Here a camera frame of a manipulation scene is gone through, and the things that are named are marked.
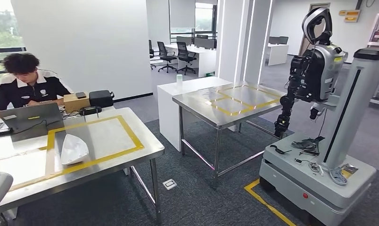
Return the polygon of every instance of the laptop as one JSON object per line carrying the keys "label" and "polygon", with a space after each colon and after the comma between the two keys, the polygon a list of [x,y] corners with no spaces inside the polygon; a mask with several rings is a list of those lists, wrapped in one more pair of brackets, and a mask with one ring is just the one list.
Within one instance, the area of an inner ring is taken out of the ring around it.
{"label": "laptop", "polygon": [[56,103],[0,111],[0,118],[13,129],[14,141],[44,136],[49,130],[64,127]]}

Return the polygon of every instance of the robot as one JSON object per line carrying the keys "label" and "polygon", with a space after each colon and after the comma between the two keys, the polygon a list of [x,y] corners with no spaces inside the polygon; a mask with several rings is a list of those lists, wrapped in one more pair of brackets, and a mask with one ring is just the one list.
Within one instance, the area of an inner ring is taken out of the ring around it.
{"label": "robot", "polygon": [[[316,37],[314,27],[322,20],[325,29]],[[332,93],[347,54],[330,41],[329,9],[309,12],[302,29],[313,48],[291,62],[288,92],[280,99],[282,114],[275,122],[275,135],[281,139],[265,148],[260,184],[266,191],[277,190],[306,210],[312,223],[337,226],[362,199],[376,173],[375,168],[347,152],[379,83],[379,48],[355,52],[338,97]],[[325,137],[313,139],[295,133],[283,138],[295,99],[314,102],[311,119],[325,108],[334,111]]]}

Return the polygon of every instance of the black case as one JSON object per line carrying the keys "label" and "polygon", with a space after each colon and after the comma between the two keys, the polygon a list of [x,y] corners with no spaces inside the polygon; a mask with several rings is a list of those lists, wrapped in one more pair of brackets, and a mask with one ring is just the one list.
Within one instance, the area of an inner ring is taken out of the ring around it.
{"label": "black case", "polygon": [[113,98],[115,95],[109,90],[100,90],[90,92],[90,105],[100,107],[113,106]]}

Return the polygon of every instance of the cardboard box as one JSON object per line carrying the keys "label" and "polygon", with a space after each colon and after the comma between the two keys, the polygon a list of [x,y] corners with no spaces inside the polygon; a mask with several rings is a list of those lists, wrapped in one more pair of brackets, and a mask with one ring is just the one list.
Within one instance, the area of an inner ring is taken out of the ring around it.
{"label": "cardboard box", "polygon": [[76,94],[67,94],[63,96],[63,101],[65,102],[65,108],[67,113],[72,111],[79,111],[83,107],[90,107],[90,95],[88,92],[84,92],[86,97],[78,99]]}

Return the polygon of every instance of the metal table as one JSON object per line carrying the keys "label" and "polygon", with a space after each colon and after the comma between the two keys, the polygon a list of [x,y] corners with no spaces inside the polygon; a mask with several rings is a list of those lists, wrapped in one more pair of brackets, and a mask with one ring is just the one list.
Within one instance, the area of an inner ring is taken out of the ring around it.
{"label": "metal table", "polygon": [[[259,152],[234,166],[219,171],[219,151],[222,130],[234,125],[239,125],[240,130],[240,123],[245,121],[274,136],[273,133],[249,122],[248,119],[280,109],[280,97],[283,95],[285,95],[284,92],[242,81],[235,85],[228,84],[173,96],[173,101],[179,105],[180,151],[182,155],[185,154],[185,146],[192,150],[213,170],[214,186],[217,186],[219,176],[263,154],[263,152]],[[208,162],[208,160],[184,139],[183,109],[217,129],[214,165]]]}
{"label": "metal table", "polygon": [[[156,209],[161,222],[155,158],[164,146],[130,108],[64,121],[65,127],[50,130],[47,136],[13,142],[0,137],[0,171],[13,176],[11,189],[0,203],[0,213],[55,194],[106,174],[130,168]],[[84,140],[90,154],[86,160],[62,165],[60,154],[66,134]],[[134,165],[150,161],[153,194]]]}

